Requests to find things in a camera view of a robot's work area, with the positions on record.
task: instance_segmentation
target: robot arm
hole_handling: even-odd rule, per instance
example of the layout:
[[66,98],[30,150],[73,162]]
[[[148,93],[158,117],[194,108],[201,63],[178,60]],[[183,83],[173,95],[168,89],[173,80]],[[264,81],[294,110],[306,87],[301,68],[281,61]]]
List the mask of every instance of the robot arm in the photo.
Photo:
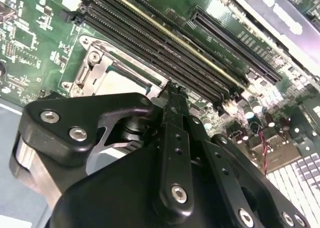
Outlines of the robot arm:
[[[230,140],[207,136],[181,88],[160,98],[163,108],[137,93],[25,107],[10,168],[46,197],[48,227],[309,227]],[[133,141],[141,148],[86,174],[90,154]]]

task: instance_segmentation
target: red wire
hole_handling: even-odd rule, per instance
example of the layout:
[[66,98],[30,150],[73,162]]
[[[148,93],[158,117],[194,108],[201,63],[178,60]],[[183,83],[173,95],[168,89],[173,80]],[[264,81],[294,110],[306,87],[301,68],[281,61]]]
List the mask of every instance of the red wire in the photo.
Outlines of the red wire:
[[267,175],[268,171],[268,162],[267,162],[267,153],[268,153],[268,144],[265,141],[265,136],[262,131],[259,132],[261,144],[263,146],[263,155],[264,155],[264,161],[263,161],[263,168],[264,168],[264,175]]

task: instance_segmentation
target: ram slot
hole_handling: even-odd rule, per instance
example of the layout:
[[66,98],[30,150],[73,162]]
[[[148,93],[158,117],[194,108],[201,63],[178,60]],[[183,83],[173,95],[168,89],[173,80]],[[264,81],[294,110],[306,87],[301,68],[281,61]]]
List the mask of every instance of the ram slot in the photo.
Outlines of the ram slot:
[[210,101],[230,98],[234,84],[119,0],[87,0],[84,22]]
[[161,45],[158,40],[153,39],[153,37],[148,35],[143,35],[144,32],[147,30],[138,29],[132,26],[132,23],[125,23],[123,20],[119,20],[116,18],[115,13],[106,12],[106,10],[101,10],[99,7],[91,6],[88,10],[88,13],[94,15],[96,17],[103,18],[111,27],[115,30],[122,30],[122,34],[127,35],[128,37],[134,38],[136,41],[140,40],[141,45],[151,51],[152,53],[156,54],[158,57],[166,58],[166,61],[171,64],[171,66],[180,67],[181,70],[185,72],[185,75],[192,76],[198,78],[199,80],[205,80],[206,78],[209,79],[207,84],[204,83],[203,85],[208,89],[214,92],[217,96],[220,93],[225,92],[223,88],[217,87],[217,83],[214,83],[215,80],[212,77],[206,77],[206,73],[203,72],[201,69],[196,69],[195,63],[193,63],[192,67],[186,62],[180,60],[181,54],[175,53],[176,50],[169,49],[168,47]]
[[138,16],[130,12],[128,9],[125,8],[125,6],[122,6],[116,0],[93,0],[93,1],[95,1],[97,4],[101,4],[102,6],[104,6],[106,11],[110,10],[110,11],[113,11],[114,13],[117,13],[117,11],[119,11],[123,17],[130,20],[128,21],[128,23],[135,23],[135,26],[139,30],[143,31],[141,34],[151,35],[153,38],[157,39],[163,46],[166,46],[171,50],[176,51],[178,53],[177,58],[180,58],[182,62],[185,62],[186,64],[189,64],[192,67],[199,66],[199,69],[207,72],[207,74],[209,74],[212,77],[211,81],[216,82],[216,84],[219,85],[220,87],[222,87],[223,85],[230,88],[233,85],[228,79],[226,79],[222,75],[218,75],[215,72],[215,70],[210,68],[207,64],[201,62],[199,59],[194,57],[194,55],[190,53],[189,55],[185,55],[186,52],[188,53],[186,49],[184,49],[179,44],[171,41],[169,38],[166,37],[165,34],[157,30],[157,28],[152,27],[152,24],[150,24],[147,20],[143,20],[143,22],[141,22],[141,19],[139,19]]
[[221,97],[211,93],[202,84],[199,84],[197,80],[192,77],[184,76],[176,67],[170,66],[165,60],[160,60],[155,58],[147,50],[145,50],[141,45],[134,42],[132,39],[121,35],[121,33],[116,32],[114,29],[109,27],[106,23],[101,22],[99,19],[93,16],[85,16],[84,22],[93,27],[95,30],[100,32],[106,37],[109,37],[114,44],[121,44],[121,47],[147,61],[151,64],[151,68],[155,67],[155,71],[161,71],[170,76],[177,82],[185,85],[186,87],[192,87],[192,89],[207,100],[218,100]]

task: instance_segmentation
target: pcie slot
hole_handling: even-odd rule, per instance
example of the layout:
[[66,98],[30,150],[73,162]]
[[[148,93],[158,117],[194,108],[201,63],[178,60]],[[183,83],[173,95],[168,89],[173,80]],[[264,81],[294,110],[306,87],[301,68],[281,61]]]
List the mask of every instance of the pcie slot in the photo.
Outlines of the pcie slot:
[[182,46],[180,46],[175,42],[171,42],[168,38],[166,38],[165,34],[161,33],[156,28],[153,28],[153,27],[151,28],[151,25],[148,23],[148,21],[144,20],[143,22],[141,22],[141,19],[139,19],[138,16],[136,16],[131,11],[126,9],[125,6],[122,6],[116,0],[93,0],[93,1],[96,2],[97,4],[100,4],[102,7],[105,7],[106,10],[112,11],[114,13],[118,13],[119,15],[122,15],[126,19],[130,19],[130,22],[135,22],[135,25],[137,25],[140,30],[144,30],[145,34],[150,35],[155,39],[158,39],[158,41],[163,43],[163,45],[179,53],[180,57],[178,56],[177,58],[180,58],[181,62],[185,62],[187,65],[191,66],[191,68],[195,69],[198,66],[199,70],[205,70],[207,74],[209,74],[209,76],[212,77],[211,81],[215,82],[215,84],[219,85],[221,88],[223,88],[223,86],[228,88],[233,86],[233,84],[228,79],[226,79],[224,76],[217,75],[217,73],[213,69],[211,69],[207,64],[201,62],[196,57],[194,57],[194,55],[192,54],[185,55],[187,50],[183,49]]
[[200,8],[196,12],[191,21],[212,38],[218,40],[226,47],[234,50],[240,57],[250,63],[251,68],[266,80],[275,84],[282,79],[273,67],[263,58],[252,51],[248,46],[238,40],[231,32],[223,29],[209,14]]
[[91,27],[95,28],[98,32],[106,35],[106,37],[112,38],[112,40],[116,44],[121,44],[123,48],[128,50],[133,55],[148,61],[152,64],[156,69],[168,74],[177,82],[180,82],[187,87],[192,87],[192,89],[200,94],[203,98],[207,100],[217,100],[220,97],[212,94],[210,91],[206,90],[202,84],[199,84],[197,81],[193,80],[191,77],[186,77],[181,74],[181,72],[176,67],[171,67],[167,64],[164,60],[155,59],[151,54],[146,52],[143,47],[139,44],[133,42],[128,37],[121,36],[120,33],[115,32],[114,30],[110,29],[96,17],[92,16],[85,16],[84,22],[90,25]]
[[[105,12],[104,10],[99,9],[96,6],[90,6],[87,11],[89,14],[103,18],[103,20],[110,25],[115,30],[120,31],[123,35],[130,37],[135,42],[140,42],[140,44],[149,52],[155,54],[159,58],[165,58],[166,62],[169,63],[173,67],[180,67],[185,75],[192,76],[198,78],[199,80],[205,80],[206,74],[204,72],[196,72],[192,67],[187,67],[187,65],[183,62],[179,62],[175,55],[171,55],[173,51],[168,51],[161,45],[157,45],[157,40],[154,42],[148,38],[143,38],[141,34],[134,30],[133,27],[130,27],[126,23],[122,23],[120,20],[117,20],[112,14]],[[225,91],[222,89],[218,89],[216,85],[211,82],[203,83],[203,86],[208,90],[211,90],[217,97],[220,96],[220,93]]]

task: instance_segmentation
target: label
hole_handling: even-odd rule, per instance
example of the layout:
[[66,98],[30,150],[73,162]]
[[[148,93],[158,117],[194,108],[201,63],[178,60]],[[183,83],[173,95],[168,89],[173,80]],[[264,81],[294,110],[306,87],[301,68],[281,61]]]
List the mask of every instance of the label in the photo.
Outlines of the label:
[[296,35],[303,33],[303,27],[300,23],[296,22],[275,0],[261,0],[272,8],[272,11],[289,27],[290,31]]

